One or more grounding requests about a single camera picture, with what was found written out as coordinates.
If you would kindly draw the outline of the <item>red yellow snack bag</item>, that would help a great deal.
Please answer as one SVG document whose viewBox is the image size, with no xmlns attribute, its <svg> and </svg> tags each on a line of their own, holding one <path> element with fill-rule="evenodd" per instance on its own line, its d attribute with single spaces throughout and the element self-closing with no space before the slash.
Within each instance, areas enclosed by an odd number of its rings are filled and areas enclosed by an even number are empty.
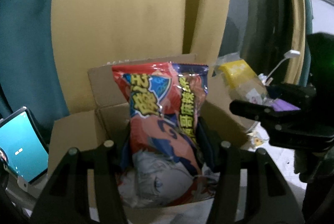
<svg viewBox="0 0 334 224">
<path fill-rule="evenodd" d="M 122 201 L 154 208 L 212 198 L 219 175 L 202 161 L 195 138 L 208 66 L 149 62 L 111 70 L 130 112 L 131 169 L 119 179 Z"/>
</svg>

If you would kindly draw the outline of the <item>yellow orange cake packet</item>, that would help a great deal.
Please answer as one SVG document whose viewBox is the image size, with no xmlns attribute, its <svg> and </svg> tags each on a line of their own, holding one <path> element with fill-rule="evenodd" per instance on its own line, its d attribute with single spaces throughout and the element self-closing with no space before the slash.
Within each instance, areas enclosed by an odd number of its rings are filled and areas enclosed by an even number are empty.
<svg viewBox="0 0 334 224">
<path fill-rule="evenodd" d="M 266 86 L 238 53 L 217 58 L 215 74 L 221 75 L 232 100 L 264 105 L 268 100 Z"/>
</svg>

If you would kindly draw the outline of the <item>purple folded cloth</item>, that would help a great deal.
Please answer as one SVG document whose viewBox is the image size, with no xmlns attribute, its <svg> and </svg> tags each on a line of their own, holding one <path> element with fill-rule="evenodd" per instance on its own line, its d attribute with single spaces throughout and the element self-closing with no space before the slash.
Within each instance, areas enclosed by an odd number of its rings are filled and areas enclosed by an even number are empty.
<svg viewBox="0 0 334 224">
<path fill-rule="evenodd" d="M 296 107 L 295 105 L 293 105 L 291 103 L 288 103 L 288 102 L 286 102 L 285 100 L 282 100 L 282 99 L 272 100 L 271 107 L 276 112 L 288 112 L 288 111 L 298 111 L 298 110 L 300 110 L 299 107 Z"/>
</svg>

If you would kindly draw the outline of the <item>teal curtain right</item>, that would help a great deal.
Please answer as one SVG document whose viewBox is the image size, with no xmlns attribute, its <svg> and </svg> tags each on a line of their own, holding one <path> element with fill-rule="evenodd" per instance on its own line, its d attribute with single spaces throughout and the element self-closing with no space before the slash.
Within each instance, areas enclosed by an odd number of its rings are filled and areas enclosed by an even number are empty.
<svg viewBox="0 0 334 224">
<path fill-rule="evenodd" d="M 300 76 L 299 85 L 306 87 L 309 74 L 310 74 L 310 65 L 311 65 L 311 54 L 309 45 L 307 43 L 307 36 L 312 34 L 312 5 L 311 0 L 304 0 L 305 1 L 305 54 L 304 54 L 304 61 L 302 65 L 302 71 Z"/>
</svg>

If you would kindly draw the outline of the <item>teal curtain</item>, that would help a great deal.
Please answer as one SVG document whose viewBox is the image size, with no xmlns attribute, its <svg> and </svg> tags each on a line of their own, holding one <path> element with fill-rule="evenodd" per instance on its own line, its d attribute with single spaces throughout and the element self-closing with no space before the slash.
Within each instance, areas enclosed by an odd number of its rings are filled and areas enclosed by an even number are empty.
<svg viewBox="0 0 334 224">
<path fill-rule="evenodd" d="M 310 65 L 311 65 L 311 54 L 309 45 L 307 43 L 307 36 L 312 34 L 312 5 L 311 0 L 304 0 L 305 1 L 305 54 L 304 54 L 304 61 L 302 65 L 302 71 L 300 76 L 299 85 L 306 87 L 309 74 L 310 74 Z"/>
<path fill-rule="evenodd" d="M 1 0 L 1 117 L 25 106 L 43 134 L 69 114 L 51 36 L 52 0 Z"/>
</svg>

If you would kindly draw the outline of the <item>small duck print packet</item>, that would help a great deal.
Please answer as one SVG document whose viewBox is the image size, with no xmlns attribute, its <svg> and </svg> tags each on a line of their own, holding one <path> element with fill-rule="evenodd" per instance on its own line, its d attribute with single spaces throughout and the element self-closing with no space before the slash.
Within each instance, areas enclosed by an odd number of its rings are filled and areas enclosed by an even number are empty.
<svg viewBox="0 0 334 224">
<path fill-rule="evenodd" d="M 252 131 L 247 134 L 251 148 L 255 149 L 262 146 L 265 142 L 268 142 L 269 138 L 263 138 L 259 132 Z"/>
</svg>

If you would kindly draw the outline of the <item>brown cardboard box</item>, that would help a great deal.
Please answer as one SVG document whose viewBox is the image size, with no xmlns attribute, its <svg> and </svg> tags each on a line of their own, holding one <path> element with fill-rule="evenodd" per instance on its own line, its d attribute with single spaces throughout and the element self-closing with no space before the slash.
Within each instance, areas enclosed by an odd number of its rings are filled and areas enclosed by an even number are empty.
<svg viewBox="0 0 334 224">
<path fill-rule="evenodd" d="M 129 105 L 113 80 L 110 66 L 88 70 L 96 109 L 75 113 L 54 122 L 48 173 L 52 174 L 61 158 L 71 147 L 81 151 L 95 149 L 107 139 L 113 139 L 129 122 Z M 209 80 L 209 99 L 203 115 L 209 127 L 235 145 L 246 142 L 246 133 L 255 122 L 233 115 L 229 111 L 231 98 L 221 77 Z M 131 223 L 204 223 L 211 201 L 168 207 L 165 209 L 125 210 Z"/>
</svg>

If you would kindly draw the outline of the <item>yellow curtain right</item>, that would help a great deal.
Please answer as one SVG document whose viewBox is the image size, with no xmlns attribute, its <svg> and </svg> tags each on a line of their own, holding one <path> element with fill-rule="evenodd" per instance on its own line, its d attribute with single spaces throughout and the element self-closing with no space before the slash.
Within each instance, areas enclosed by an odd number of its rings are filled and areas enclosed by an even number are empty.
<svg viewBox="0 0 334 224">
<path fill-rule="evenodd" d="M 299 57 L 291 58 L 288 63 L 284 81 L 299 84 L 304 64 L 306 41 L 306 10 L 305 0 L 292 0 L 292 45 L 291 49 L 299 51 Z"/>
</svg>

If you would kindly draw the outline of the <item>yellow curtain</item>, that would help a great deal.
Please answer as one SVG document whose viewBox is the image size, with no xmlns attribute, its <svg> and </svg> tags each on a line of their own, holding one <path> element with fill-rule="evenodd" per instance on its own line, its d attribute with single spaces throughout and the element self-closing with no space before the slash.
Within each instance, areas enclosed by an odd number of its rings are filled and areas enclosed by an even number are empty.
<svg viewBox="0 0 334 224">
<path fill-rule="evenodd" d="M 95 101 L 88 70 L 108 62 L 219 54 L 230 0 L 52 0 L 51 32 L 61 89 L 71 113 Z"/>
<path fill-rule="evenodd" d="M 291 58 L 288 63 L 284 81 L 299 84 L 304 64 L 306 41 L 306 10 L 305 0 L 292 0 L 292 45 L 291 49 L 299 51 L 299 57 Z"/>
</svg>

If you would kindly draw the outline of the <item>tablet with teal screen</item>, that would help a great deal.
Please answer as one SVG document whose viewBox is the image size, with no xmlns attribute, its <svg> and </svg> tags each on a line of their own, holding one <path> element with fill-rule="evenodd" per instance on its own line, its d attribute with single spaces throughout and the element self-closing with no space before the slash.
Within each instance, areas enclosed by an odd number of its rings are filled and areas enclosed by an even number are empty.
<svg viewBox="0 0 334 224">
<path fill-rule="evenodd" d="M 1 120 L 1 157 L 15 175 L 28 183 L 46 174 L 49 148 L 27 107 Z"/>
</svg>

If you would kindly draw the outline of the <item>teal curtain left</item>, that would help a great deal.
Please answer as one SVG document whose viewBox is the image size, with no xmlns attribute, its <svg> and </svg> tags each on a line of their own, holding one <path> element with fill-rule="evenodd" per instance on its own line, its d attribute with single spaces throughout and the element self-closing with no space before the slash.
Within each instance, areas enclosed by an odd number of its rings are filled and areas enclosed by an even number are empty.
<svg viewBox="0 0 334 224">
<path fill-rule="evenodd" d="M 51 36 L 52 0 L 1 0 L 1 117 L 25 106 L 43 134 L 69 114 Z"/>
</svg>

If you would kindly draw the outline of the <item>yellow curtain left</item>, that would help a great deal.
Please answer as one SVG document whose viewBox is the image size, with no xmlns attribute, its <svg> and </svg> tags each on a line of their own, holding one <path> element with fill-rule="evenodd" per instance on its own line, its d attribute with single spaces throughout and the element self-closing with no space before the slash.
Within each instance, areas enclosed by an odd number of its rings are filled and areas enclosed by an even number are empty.
<svg viewBox="0 0 334 224">
<path fill-rule="evenodd" d="M 71 113 L 95 101 L 88 70 L 108 62 L 219 54 L 230 0 L 52 0 L 51 32 L 61 89 Z"/>
</svg>

